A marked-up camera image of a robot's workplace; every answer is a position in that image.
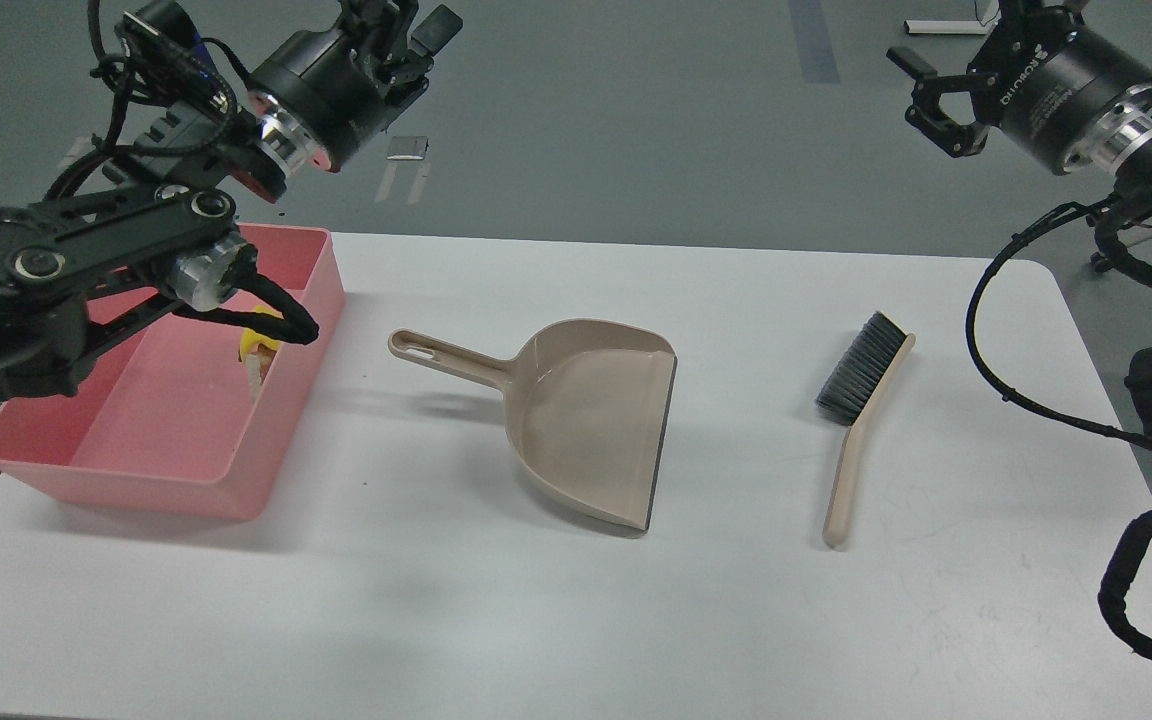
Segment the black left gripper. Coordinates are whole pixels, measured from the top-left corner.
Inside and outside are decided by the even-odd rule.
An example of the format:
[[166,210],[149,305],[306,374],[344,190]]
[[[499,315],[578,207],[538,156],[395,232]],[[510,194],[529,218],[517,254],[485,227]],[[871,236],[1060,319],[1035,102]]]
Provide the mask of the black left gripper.
[[334,28],[293,33],[251,73],[257,113],[283,109],[314,141],[316,167],[338,173],[429,90],[429,73],[465,20],[417,1],[339,1]]

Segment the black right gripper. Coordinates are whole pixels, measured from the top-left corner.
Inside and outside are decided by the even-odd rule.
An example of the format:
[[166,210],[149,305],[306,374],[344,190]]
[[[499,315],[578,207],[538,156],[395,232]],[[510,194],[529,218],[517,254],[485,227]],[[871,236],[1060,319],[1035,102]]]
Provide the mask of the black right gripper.
[[[1116,173],[1152,141],[1152,68],[1085,24],[1091,1],[996,1],[996,26],[967,73],[942,76],[915,50],[886,58],[914,81],[905,123],[952,158],[977,156],[990,128],[1056,176],[1097,165]],[[972,99],[973,120],[943,108]]]

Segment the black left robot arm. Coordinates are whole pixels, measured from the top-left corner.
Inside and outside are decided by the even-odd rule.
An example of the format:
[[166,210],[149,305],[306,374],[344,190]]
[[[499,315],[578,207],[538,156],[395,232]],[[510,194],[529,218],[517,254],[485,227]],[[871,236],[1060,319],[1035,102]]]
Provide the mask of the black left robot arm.
[[177,1],[119,20],[109,53],[88,3],[109,127],[23,209],[0,206],[0,401],[76,396],[97,361],[165,316],[291,344],[320,327],[257,268],[234,179],[275,202],[305,167],[338,173],[429,90],[465,23],[448,6],[343,1],[253,70]]

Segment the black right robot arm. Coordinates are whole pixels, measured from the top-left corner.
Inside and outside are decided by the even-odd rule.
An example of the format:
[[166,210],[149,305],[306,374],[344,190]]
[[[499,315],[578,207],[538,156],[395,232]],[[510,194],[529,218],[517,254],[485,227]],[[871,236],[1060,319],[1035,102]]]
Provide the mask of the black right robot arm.
[[1087,225],[1089,270],[1114,273],[1152,297],[1152,69],[1097,33],[1083,1],[975,1],[972,20],[908,20],[905,35],[977,36],[960,71],[941,71],[911,47],[886,56],[911,81],[905,123],[950,158],[970,158],[992,135],[1051,176],[1094,168],[1111,176],[1101,200],[1061,202],[1020,232],[987,266],[969,300],[967,346],[975,369],[1006,401],[1066,427],[1121,439],[1152,454],[1152,341],[1126,369],[1138,430],[1061,414],[1002,381],[983,359],[977,319],[984,291],[1005,263],[1064,225]]

